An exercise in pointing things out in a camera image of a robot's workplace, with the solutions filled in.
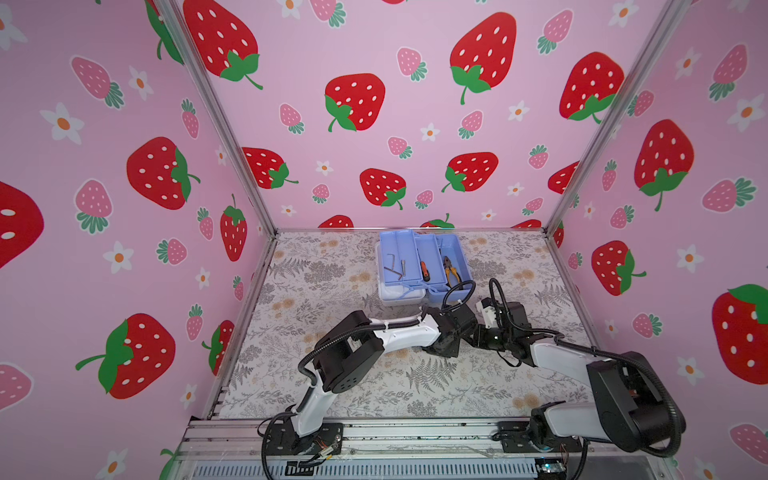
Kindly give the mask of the orange screwdriver long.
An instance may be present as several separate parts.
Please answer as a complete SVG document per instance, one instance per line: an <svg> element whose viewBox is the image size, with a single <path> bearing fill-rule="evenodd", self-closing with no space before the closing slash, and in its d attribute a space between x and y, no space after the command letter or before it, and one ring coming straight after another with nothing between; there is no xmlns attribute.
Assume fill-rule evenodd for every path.
<svg viewBox="0 0 768 480"><path fill-rule="evenodd" d="M426 263L424 261L420 261L419 265L420 265L422 280L424 282L429 282L431 280L431 276Z"/></svg>

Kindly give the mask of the orange handled pliers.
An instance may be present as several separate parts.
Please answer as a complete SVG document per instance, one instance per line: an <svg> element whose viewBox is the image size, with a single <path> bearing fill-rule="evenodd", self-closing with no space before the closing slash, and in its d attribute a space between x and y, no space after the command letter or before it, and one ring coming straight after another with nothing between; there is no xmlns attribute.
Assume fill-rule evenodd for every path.
<svg viewBox="0 0 768 480"><path fill-rule="evenodd" d="M449 288L460 285L463 282L458 269L453 265L448 256L443 257L443 268L446 277L446 285Z"/></svg>

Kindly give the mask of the white lid blue tool box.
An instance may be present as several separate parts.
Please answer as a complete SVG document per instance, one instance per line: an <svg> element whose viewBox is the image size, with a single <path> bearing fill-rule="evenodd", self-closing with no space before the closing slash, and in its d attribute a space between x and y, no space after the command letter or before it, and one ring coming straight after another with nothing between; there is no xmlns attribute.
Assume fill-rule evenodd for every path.
<svg viewBox="0 0 768 480"><path fill-rule="evenodd" d="M440 306L466 298L472 279L455 234L385 231L376 246L378 293L386 306Z"/></svg>

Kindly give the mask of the steel hex key large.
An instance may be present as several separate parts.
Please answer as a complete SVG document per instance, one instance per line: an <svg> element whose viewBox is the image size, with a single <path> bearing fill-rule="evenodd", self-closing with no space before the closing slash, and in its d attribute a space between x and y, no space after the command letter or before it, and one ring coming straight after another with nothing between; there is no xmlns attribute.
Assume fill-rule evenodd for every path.
<svg viewBox="0 0 768 480"><path fill-rule="evenodd" d="M398 272L392 268L384 267L384 275L386 278L386 282L397 282L402 279L402 273Z"/></svg>

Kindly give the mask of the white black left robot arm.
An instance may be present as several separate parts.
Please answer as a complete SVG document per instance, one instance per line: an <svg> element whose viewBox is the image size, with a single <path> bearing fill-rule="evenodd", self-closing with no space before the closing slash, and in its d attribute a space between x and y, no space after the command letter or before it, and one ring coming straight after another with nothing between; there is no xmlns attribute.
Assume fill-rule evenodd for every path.
<svg viewBox="0 0 768 480"><path fill-rule="evenodd" d="M260 461L267 479L274 477L268 465L268 444L278 444L272 434L277 423L289 429L291 449L308 447L323 425L327 411L339 394L358 385L386 353L420 348L426 353L455 358L464 334L477 326L467 306L476 288L473 280L451 287L438 308L394 320L379 320L361 310L347 315L298 363L308 387L301 402L273 416L263 433Z"/></svg>

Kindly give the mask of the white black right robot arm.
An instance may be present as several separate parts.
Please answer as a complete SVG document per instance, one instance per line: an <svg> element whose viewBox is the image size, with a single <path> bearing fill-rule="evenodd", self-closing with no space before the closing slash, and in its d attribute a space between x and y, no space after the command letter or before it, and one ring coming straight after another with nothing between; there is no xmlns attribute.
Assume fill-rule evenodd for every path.
<svg viewBox="0 0 768 480"><path fill-rule="evenodd" d="M454 307L461 337L471 347L510 354L508 366L553 371L586 385L588 402L555 401L532 409L522 436L548 451L570 437L583 452L592 443L624 452L672 458L679 451L686 420L647 359L640 353L612 353L566 340L551 328L530 324L524 306L506 299L491 279L489 295L477 306L462 300Z"/></svg>

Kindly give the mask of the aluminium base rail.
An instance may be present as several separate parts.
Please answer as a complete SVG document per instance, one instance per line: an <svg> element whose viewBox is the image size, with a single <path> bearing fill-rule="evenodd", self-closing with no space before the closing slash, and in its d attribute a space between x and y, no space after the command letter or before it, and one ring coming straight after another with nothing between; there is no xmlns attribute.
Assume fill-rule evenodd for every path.
<svg viewBox="0 0 768 480"><path fill-rule="evenodd" d="M546 452L518 418L337 419L329 454L261 456L261 421L194 421L170 479L677 479L671 460L567 439Z"/></svg>

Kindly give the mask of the aluminium corner frame post right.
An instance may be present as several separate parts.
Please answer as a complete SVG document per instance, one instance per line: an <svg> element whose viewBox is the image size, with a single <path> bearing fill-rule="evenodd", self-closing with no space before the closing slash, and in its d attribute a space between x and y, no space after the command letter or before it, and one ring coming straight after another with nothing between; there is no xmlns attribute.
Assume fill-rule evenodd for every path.
<svg viewBox="0 0 768 480"><path fill-rule="evenodd" d="M556 227L564 220L576 195L589 179L595 164L611 141L612 132L623 121L630 101L634 98L634 94L653 71L656 62L674 35L690 5L690 1L684 0L669 0L664 4L631 69L626 74L625 81L619 89L616 99L611 104L608 113L588 144L564 196L558 203L549 223L543 229L546 240L554 239Z"/></svg>

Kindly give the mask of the aluminium corner frame post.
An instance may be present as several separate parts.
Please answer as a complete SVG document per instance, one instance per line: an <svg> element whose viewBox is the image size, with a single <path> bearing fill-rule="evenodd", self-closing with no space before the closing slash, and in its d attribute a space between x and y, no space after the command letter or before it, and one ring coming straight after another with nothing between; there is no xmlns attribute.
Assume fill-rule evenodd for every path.
<svg viewBox="0 0 768 480"><path fill-rule="evenodd" d="M186 68L205 104L221 144L229 156L233 169L258 215L266 235L270 239L276 238L277 229L259 194L259 188L247 160L237 142L219 98L213 89L208 72L195 48L189 29L185 25L181 7L176 1L169 0L157 1L157 6L164 16L169 34L183 57Z"/></svg>
<svg viewBox="0 0 768 480"><path fill-rule="evenodd" d="M588 144L564 196L558 203L549 223L543 229L546 240L554 239L556 227L564 220L576 195L589 179L595 164L611 141L612 132L623 121L630 101L634 98L634 94L653 71L656 62L674 35L690 5L690 1L684 0L669 0L664 4L631 69L626 74L625 81L619 89L616 99L611 104L608 113Z"/></svg>

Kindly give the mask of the aluminium corner frame post left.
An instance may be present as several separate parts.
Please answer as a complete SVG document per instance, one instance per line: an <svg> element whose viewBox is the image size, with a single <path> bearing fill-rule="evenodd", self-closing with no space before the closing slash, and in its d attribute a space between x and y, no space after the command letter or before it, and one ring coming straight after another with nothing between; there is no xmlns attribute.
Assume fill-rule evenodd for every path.
<svg viewBox="0 0 768 480"><path fill-rule="evenodd" d="M258 215L266 235L270 239L276 238L277 229L259 194L259 188L247 160L237 142L219 98L213 89L208 72L195 48L189 29L185 25L181 7L176 1L169 0L157 1L157 6L164 16L169 34L183 57L186 68L205 104L221 144L229 156L233 169Z"/></svg>

